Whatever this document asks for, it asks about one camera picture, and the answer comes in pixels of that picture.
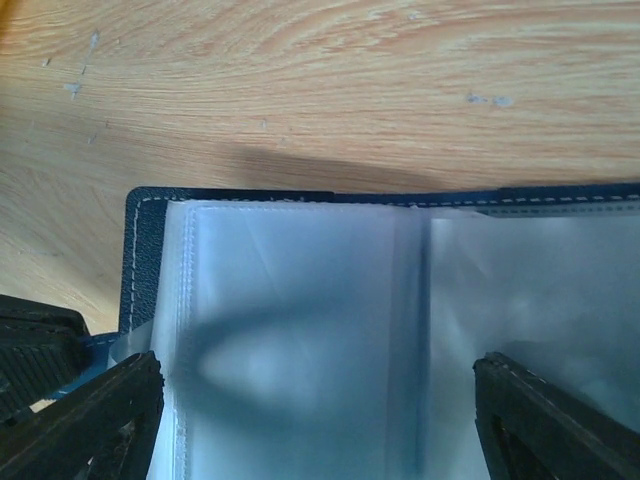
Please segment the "blue leather card holder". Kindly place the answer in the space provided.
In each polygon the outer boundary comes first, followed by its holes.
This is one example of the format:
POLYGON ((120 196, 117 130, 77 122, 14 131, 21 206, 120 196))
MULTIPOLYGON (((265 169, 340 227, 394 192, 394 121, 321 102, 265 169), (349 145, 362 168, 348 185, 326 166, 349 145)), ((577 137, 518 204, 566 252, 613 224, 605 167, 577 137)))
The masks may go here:
POLYGON ((639 427, 639 187, 139 187, 113 361, 165 378, 151 479, 485 479, 503 353, 639 427))

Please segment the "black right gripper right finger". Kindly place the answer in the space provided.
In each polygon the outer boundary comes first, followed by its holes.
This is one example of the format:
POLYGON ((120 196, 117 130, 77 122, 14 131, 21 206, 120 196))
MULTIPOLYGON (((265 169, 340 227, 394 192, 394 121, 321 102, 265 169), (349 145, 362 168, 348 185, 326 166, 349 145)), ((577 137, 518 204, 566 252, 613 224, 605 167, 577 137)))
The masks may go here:
POLYGON ((639 434, 513 359, 475 361, 476 429, 492 479, 637 479, 639 434))

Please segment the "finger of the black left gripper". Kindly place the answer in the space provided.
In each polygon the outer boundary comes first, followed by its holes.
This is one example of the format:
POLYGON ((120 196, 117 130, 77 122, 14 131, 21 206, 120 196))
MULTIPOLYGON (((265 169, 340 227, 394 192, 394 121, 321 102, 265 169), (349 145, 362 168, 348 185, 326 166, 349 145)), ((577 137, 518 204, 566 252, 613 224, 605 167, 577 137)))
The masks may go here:
POLYGON ((90 365, 89 335, 77 311, 1 296, 1 423, 29 416, 31 406, 71 384, 90 365))

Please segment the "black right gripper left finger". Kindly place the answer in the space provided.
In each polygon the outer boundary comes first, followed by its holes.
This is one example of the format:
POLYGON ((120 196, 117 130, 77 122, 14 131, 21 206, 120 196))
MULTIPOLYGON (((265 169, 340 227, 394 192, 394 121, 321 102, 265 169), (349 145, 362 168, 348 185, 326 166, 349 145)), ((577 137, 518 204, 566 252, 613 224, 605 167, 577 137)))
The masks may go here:
POLYGON ((3 479, 145 479, 162 411, 153 352, 137 353, 1 432, 3 479))

